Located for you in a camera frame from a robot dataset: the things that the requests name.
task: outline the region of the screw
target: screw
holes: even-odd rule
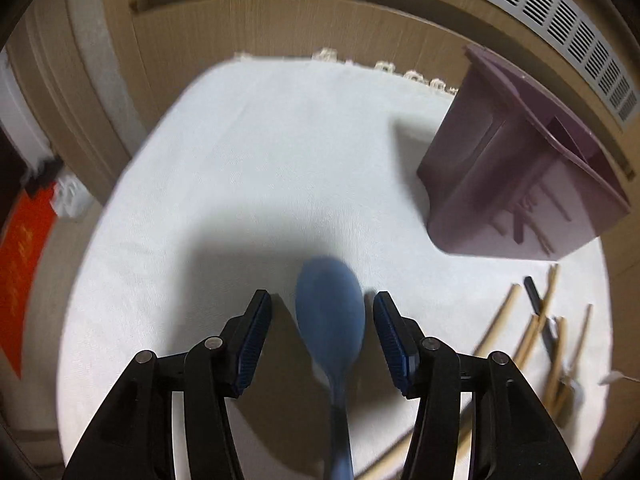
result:
[[[148,363],[149,361],[151,361],[151,358],[153,356],[154,355],[152,354],[151,350],[141,350],[136,354],[136,362],[143,365],[144,363]]]
[[[494,363],[498,363],[499,365],[505,365],[509,362],[509,356],[504,352],[494,352],[491,355],[491,359],[494,360]]]
[[[222,339],[219,337],[210,337],[204,342],[204,346],[209,350],[216,350],[222,346]]]
[[[437,350],[440,348],[440,342],[434,337],[425,337],[422,340],[422,346],[427,350]]]

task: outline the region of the blue spoon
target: blue spoon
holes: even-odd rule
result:
[[[353,480],[346,413],[346,377],[364,337],[364,299],[358,279],[328,256],[309,260],[296,285],[298,328],[313,360],[329,379],[331,447],[325,480]]]

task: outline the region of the table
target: table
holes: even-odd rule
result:
[[[241,313],[256,288],[277,294],[251,387],[229,401],[247,479],[319,476],[326,394],[298,335],[302,263],[331,254],[366,292],[388,290],[404,316],[471,352],[511,283],[545,262],[455,256],[424,227],[415,169],[453,96],[398,75],[318,60],[236,60],[185,91],[121,177],[86,252],[63,331],[58,422],[65,458],[132,356],[190,349]],[[594,313],[579,379],[586,404],[567,437],[583,466],[604,413],[611,321],[599,240],[562,261],[552,313],[572,351],[584,307]],[[522,294],[496,348],[513,352],[531,313]],[[542,344],[525,375],[540,390]],[[178,478],[188,478],[175,396]],[[350,381],[356,472],[415,420],[393,388],[369,316]],[[456,478],[466,478],[463,466]]]

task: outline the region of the round table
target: round table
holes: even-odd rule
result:
[[[511,283],[530,274],[543,289],[545,262],[445,254],[428,237],[415,170],[452,99],[398,75],[318,60],[236,60],[195,81],[121,177],[78,275],[58,371],[65,458],[136,352],[185,352],[265,288],[277,296],[254,382],[227,402],[239,459],[247,479],[318,478],[328,402],[293,310],[309,257],[343,259],[364,292],[388,290],[404,316],[458,352],[472,352]],[[569,352],[588,303],[586,403],[566,436],[578,466],[607,395],[597,385],[611,346],[599,240],[561,262],[552,313],[568,319]],[[530,314],[521,294],[496,349],[513,352]],[[356,473],[412,427],[417,409],[393,387],[368,316],[348,398]],[[525,370],[537,391],[548,368],[538,344]],[[175,396],[179,479],[188,478],[180,416]]]

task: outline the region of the spoon handle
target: spoon handle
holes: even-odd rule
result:
[[[351,444],[343,385],[331,388],[331,447],[324,480],[353,480]]]

